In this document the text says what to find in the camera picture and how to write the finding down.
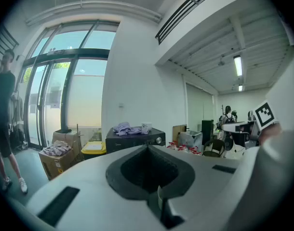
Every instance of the floor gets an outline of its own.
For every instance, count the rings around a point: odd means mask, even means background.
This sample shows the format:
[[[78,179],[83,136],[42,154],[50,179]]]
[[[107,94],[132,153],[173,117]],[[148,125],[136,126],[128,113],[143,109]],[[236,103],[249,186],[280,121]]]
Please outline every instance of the floor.
[[[12,185],[8,189],[6,195],[16,199],[21,204],[26,205],[31,196],[40,187],[48,183],[49,180],[44,172],[38,151],[34,149],[27,149],[14,154],[20,167],[21,175],[27,184],[28,193],[23,194],[21,192],[17,176],[11,167],[10,161],[7,158],[4,158],[6,173],[12,180]]]

